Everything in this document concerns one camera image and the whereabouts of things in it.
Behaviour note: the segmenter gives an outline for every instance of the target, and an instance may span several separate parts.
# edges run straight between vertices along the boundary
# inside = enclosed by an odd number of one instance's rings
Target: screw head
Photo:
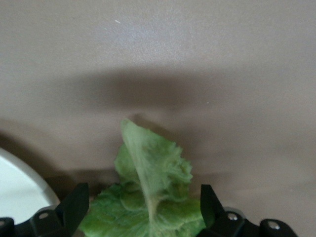
[[[232,221],[238,220],[238,217],[234,213],[228,213],[227,217],[228,217],[228,219],[230,219]]]
[[[271,229],[274,229],[274,230],[279,230],[280,229],[280,226],[275,221],[268,221],[268,225],[269,225],[269,227]]]

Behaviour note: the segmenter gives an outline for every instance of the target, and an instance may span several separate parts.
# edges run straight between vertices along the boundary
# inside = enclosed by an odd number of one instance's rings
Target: beige tabletop
[[[59,197],[118,180],[119,122],[258,224],[315,236],[316,1],[0,1],[0,147]]]

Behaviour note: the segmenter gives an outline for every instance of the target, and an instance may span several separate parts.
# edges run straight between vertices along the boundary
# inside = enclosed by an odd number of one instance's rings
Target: lettuce leaf
[[[115,159],[120,183],[90,204],[79,229],[87,237],[194,237],[205,228],[190,199],[191,165],[174,142],[125,119]]]

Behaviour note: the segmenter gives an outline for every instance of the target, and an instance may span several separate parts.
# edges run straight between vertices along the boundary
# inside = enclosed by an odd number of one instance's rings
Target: white plate
[[[32,168],[0,148],[0,217],[19,224],[58,203],[54,191]]]

